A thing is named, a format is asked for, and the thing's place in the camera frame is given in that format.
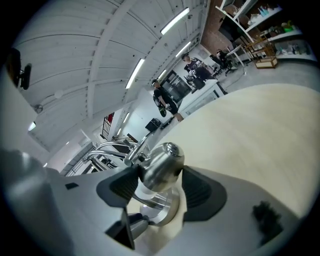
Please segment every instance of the ceiling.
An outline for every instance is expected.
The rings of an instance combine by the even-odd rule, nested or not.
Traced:
[[[32,64],[32,105],[42,105],[30,133],[47,151],[79,124],[104,116],[137,99],[189,41],[199,42],[206,0],[53,0],[25,26],[13,47],[21,64]],[[160,30],[184,8],[185,17],[165,35]],[[145,59],[135,82],[129,80]]]

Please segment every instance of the beige table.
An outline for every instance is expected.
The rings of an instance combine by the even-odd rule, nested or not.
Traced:
[[[186,165],[253,182],[303,217],[320,181],[320,94],[291,84],[238,90],[192,113],[164,142],[182,147]],[[178,213],[156,231],[162,245],[182,228],[177,186]]]

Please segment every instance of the black chair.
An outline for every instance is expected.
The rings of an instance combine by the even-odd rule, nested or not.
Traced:
[[[225,70],[225,76],[227,76],[227,74],[231,71],[233,71],[232,69],[232,62],[231,60],[228,60],[226,58],[223,59],[219,59],[218,57],[214,56],[214,55],[210,55],[211,60],[213,60],[215,63],[217,63],[220,68],[222,70]]]

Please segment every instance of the metal knob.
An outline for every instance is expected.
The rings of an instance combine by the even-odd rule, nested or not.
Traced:
[[[163,143],[139,165],[140,179],[151,191],[166,191],[176,183],[184,163],[184,152],[179,146],[171,142]]]

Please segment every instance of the metal stand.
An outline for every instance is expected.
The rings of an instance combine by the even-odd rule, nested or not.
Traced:
[[[150,201],[155,202],[157,206],[152,208],[143,204],[140,207],[140,213],[148,216],[150,225],[164,226],[175,217],[178,211],[179,191],[176,187],[171,187],[167,191],[157,193]]]

